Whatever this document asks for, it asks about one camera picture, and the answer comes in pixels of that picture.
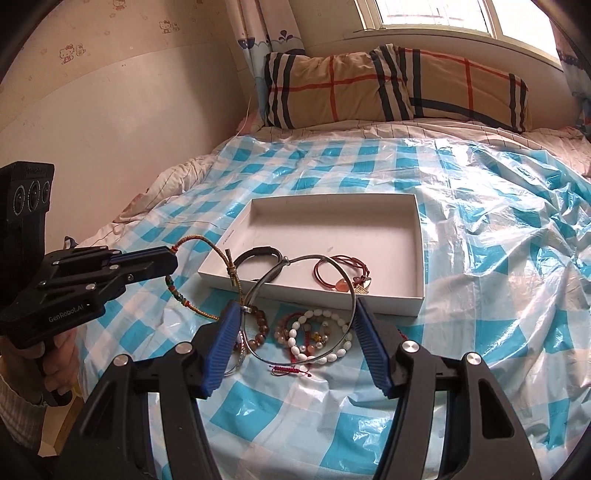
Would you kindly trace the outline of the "grey knit sleeve forearm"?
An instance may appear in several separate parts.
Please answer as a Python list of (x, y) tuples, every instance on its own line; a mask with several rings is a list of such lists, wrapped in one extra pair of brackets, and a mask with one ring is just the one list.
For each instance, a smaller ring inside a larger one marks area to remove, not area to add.
[(44, 400), (31, 403), (22, 398), (1, 377), (1, 420), (16, 443), (37, 453), (41, 446), (47, 404)]

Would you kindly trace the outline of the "person's left hand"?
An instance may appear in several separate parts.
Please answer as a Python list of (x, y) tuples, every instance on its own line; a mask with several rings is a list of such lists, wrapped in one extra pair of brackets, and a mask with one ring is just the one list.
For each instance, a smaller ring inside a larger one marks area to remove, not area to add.
[(7, 337), (1, 338), (1, 376), (24, 400), (38, 404), (49, 402), (51, 392), (63, 395), (77, 381), (79, 354), (76, 329), (53, 338), (54, 348), (45, 352), (45, 345), (17, 349)]

